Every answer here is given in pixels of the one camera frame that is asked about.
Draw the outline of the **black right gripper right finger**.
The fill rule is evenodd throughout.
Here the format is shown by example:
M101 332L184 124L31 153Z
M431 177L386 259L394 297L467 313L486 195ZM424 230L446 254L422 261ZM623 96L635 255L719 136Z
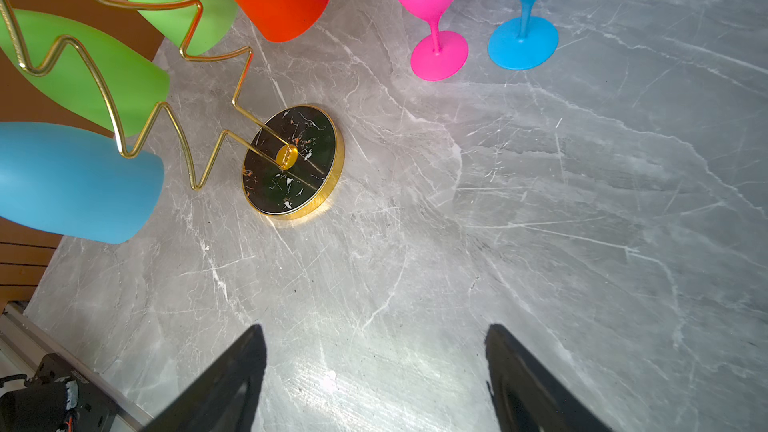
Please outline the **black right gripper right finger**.
M610 429L503 325L489 326L485 355L488 390L502 431Z

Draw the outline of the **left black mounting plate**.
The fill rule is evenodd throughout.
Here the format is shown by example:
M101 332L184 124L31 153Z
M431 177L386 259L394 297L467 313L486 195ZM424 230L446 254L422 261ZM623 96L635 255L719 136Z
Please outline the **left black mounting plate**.
M74 365L56 353L45 355L35 374L12 374L1 384L21 387L1 395L3 431L109 431L117 405Z

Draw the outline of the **blue wine glass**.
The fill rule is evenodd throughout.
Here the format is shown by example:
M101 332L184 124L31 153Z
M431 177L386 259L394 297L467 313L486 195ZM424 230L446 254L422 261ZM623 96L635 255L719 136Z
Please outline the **blue wine glass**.
M555 52L559 35L548 20L532 14L537 0L519 0L521 15L501 24L491 35L488 53L498 66L523 71L547 61Z
M33 229L109 244L135 236L160 197L164 166L143 152L50 123L1 124L1 216Z

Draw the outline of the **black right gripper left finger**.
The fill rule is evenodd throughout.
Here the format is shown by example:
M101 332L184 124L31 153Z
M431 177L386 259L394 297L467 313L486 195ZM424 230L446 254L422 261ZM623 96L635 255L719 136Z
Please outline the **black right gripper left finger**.
M266 366L265 337L255 324L143 429L251 431Z

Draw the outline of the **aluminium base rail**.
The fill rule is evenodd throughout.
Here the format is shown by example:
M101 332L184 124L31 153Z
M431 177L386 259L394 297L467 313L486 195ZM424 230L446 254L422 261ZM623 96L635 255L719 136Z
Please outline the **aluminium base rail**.
M1 343L6 344L28 369L35 369L46 354L60 354L86 379L114 400L122 426L115 425L113 431L140 431L152 421L150 414L35 325L23 314L18 302L8 303L1 315Z

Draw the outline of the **blue wine glass front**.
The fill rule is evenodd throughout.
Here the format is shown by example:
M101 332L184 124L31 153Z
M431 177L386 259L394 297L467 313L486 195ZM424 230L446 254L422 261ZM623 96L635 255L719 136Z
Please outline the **blue wine glass front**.
M164 166L143 152L50 123L1 124L1 216L33 229L109 244L135 236L160 197Z

